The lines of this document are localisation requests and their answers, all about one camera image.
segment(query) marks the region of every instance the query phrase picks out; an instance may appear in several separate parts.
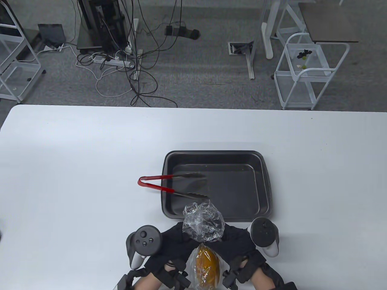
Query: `plastic bag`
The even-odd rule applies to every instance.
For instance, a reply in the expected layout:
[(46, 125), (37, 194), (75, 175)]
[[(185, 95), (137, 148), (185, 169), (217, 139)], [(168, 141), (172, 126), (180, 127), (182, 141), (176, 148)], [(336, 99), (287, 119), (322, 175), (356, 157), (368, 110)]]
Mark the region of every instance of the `plastic bag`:
[(192, 259), (193, 277), (191, 286), (195, 290), (215, 290), (220, 278), (218, 256), (208, 247), (200, 244), (194, 250)]
[(183, 211), (183, 232), (198, 242), (219, 241), (224, 232), (222, 214), (210, 202), (187, 205)]

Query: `black tray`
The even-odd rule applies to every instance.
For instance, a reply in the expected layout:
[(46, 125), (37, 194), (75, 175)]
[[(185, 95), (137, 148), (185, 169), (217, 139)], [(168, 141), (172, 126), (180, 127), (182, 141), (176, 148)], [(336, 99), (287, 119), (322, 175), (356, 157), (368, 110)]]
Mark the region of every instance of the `black tray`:
[[(208, 195), (226, 222), (250, 222), (272, 210), (269, 175), (256, 151), (172, 151), (164, 160), (163, 175), (200, 172), (205, 179), (163, 179), (161, 186)], [(184, 218), (192, 199), (161, 192), (163, 213)]]

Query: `tongs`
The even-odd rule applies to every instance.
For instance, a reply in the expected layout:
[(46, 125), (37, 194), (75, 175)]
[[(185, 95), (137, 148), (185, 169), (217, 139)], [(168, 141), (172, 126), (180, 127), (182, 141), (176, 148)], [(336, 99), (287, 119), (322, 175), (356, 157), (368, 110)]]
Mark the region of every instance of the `tongs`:
[(191, 199), (194, 199), (194, 200), (207, 200), (207, 199), (209, 199), (209, 197), (206, 196), (206, 195), (202, 195), (202, 194), (198, 194), (198, 193), (193, 193), (193, 192), (183, 193), (183, 192), (176, 191), (176, 190), (174, 190), (172, 188), (163, 187), (163, 186), (155, 185), (155, 184), (152, 184), (152, 183), (142, 182), (143, 180), (172, 179), (172, 178), (175, 178), (175, 177), (204, 178), (205, 175), (201, 174), (201, 173), (186, 173), (186, 174), (177, 174), (177, 175), (142, 176), (142, 177), (139, 178), (139, 181), (137, 182), (137, 184), (139, 186), (153, 188), (153, 189), (156, 189), (156, 190), (165, 191), (167, 193), (177, 194), (177, 195), (188, 197), (188, 198), (191, 198)]

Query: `bread in plastic bag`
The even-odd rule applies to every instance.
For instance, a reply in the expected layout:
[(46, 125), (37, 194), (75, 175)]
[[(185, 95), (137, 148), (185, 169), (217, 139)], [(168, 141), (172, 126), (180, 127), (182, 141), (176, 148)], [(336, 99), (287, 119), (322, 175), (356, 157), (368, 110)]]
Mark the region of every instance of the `bread in plastic bag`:
[(220, 278), (218, 256), (208, 247), (200, 244), (193, 256), (194, 277), (191, 287), (195, 290), (215, 290)]

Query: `white shelf rack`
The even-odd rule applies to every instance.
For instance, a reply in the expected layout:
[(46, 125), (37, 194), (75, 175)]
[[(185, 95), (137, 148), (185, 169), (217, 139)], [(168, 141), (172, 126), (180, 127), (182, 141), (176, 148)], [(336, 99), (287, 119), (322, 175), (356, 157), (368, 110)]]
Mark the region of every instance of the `white shelf rack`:
[[(43, 69), (11, 9), (4, 1), (0, 3), (14, 23), (13, 25), (0, 23), (0, 27), (16, 29), (20, 34), (20, 36), (0, 34), (0, 98), (20, 103), (36, 83)], [(29, 48), (34, 57), (28, 63), (16, 59), (25, 47)]]
[[(290, 43), (295, 37), (298, 37), (297, 43)], [(274, 81), (282, 109), (302, 107), (313, 110), (349, 52), (348, 43), (310, 44), (309, 40), (308, 33), (300, 32), (293, 34), (286, 41), (284, 51), (274, 73)], [(344, 54), (334, 68), (329, 66), (324, 55), (322, 45), (325, 44), (343, 45), (346, 47)], [(305, 49), (312, 53), (307, 55), (305, 60), (297, 58), (298, 54), (304, 52)], [(289, 67), (288, 71), (279, 70), (284, 57), (286, 57)], [(317, 97), (313, 90), (312, 82), (325, 83)]]

